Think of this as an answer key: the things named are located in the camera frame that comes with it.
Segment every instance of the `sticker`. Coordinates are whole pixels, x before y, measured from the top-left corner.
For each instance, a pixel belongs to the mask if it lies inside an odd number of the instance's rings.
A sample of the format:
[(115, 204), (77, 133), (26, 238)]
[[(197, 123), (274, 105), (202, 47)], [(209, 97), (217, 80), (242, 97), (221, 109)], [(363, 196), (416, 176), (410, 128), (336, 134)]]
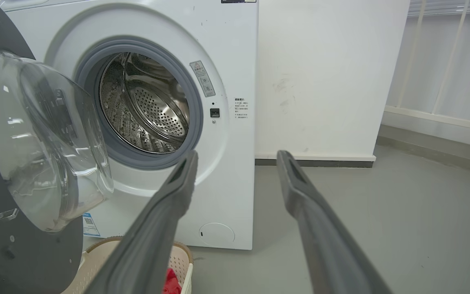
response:
[(248, 118), (248, 102), (244, 98), (235, 98), (235, 118)]
[(211, 84), (211, 80), (209, 80), (208, 73), (206, 69), (202, 65), (202, 61), (195, 61), (190, 63), (190, 67), (192, 67), (193, 72), (197, 76), (199, 83), (204, 92), (204, 96), (211, 97), (215, 96), (215, 90), (213, 89), (213, 85)]
[(86, 213), (82, 215), (82, 233), (86, 236), (100, 237), (99, 231), (93, 223), (93, 218), (90, 214)]
[(255, 3), (257, 0), (220, 0), (221, 3)]

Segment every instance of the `concrete floor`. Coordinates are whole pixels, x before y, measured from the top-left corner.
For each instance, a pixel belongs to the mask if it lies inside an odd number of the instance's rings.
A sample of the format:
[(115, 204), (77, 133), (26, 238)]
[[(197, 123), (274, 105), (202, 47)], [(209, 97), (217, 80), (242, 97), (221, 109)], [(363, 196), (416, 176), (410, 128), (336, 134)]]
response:
[[(373, 169), (304, 170), (394, 294), (470, 293), (470, 171), (386, 147), (375, 155)], [(255, 167), (253, 251), (192, 251), (196, 294), (312, 293), (276, 167)]]

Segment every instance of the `scuff mark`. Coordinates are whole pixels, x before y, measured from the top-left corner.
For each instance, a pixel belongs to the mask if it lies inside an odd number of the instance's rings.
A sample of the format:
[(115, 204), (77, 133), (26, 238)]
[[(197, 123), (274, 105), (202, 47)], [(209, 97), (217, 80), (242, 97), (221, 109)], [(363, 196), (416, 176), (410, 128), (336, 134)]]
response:
[(286, 88), (286, 82), (289, 81), (289, 78), (283, 78), (278, 81), (277, 84), (273, 84), (273, 87), (275, 88), (275, 91), (278, 93)]

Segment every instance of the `warning label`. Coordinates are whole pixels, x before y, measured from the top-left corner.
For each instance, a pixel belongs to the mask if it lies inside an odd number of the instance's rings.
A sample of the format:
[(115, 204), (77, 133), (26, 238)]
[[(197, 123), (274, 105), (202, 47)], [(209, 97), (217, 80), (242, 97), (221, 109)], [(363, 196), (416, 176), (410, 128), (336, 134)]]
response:
[(93, 218), (90, 214), (82, 215), (82, 233), (86, 236), (100, 237), (99, 231), (93, 223)]
[(215, 90), (213, 89), (213, 85), (211, 84), (211, 80), (209, 80), (208, 73), (204, 68), (201, 61), (195, 61), (190, 63), (190, 67), (192, 67), (195, 76), (199, 80), (201, 84), (201, 88), (203, 89), (204, 96), (211, 97), (215, 96)]
[(248, 102), (244, 98), (235, 98), (235, 118), (248, 118)]

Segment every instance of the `circular panel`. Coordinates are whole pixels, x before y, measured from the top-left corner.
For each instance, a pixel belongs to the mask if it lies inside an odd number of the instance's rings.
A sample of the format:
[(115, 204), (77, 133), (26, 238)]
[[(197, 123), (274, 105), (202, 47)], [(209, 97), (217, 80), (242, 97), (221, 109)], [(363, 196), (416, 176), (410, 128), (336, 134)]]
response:
[(211, 222), (199, 229), (201, 240), (213, 247), (229, 247), (235, 241), (233, 230), (223, 223)]

